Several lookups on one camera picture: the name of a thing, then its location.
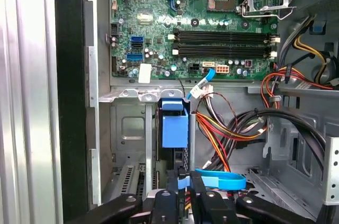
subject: blue plastic bracket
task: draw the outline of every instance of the blue plastic bracket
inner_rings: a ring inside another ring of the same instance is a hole
[[[162,109],[163,111],[184,112],[182,115],[163,115],[163,147],[187,147],[189,136],[189,116],[182,100],[163,100]]]

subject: white power connector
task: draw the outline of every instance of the white power connector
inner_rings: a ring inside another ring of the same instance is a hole
[[[213,86],[212,85],[205,85],[202,87],[202,93],[200,95],[200,98],[203,98],[206,94],[212,93],[213,92]]]

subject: metal sheet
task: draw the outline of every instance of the metal sheet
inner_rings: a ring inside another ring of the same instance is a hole
[[[93,45],[88,47],[88,76],[89,76],[88,86],[90,94],[90,107],[94,108],[93,125],[95,131],[95,148],[90,149],[92,154],[91,159],[92,204],[101,205],[97,0],[88,0],[88,1],[93,3],[93,36],[94,36]]]
[[[145,193],[152,190],[153,183],[153,137],[152,137],[152,104],[146,104],[145,108]]]
[[[327,138],[323,194],[325,205],[339,204],[339,138]]]
[[[0,3],[3,222],[63,223],[55,2]]]

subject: blue sata port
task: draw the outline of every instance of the blue sata port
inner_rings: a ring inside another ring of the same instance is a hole
[[[126,54],[127,61],[142,61],[144,59],[141,53],[128,53]]]
[[[143,42],[144,41],[144,37],[141,36],[133,36],[130,39],[131,42]]]

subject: black plastic clip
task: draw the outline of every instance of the black plastic clip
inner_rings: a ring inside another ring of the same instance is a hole
[[[286,72],[285,72],[285,83],[286,84],[288,83],[288,81],[291,78],[291,73],[292,73],[292,64],[287,64]]]

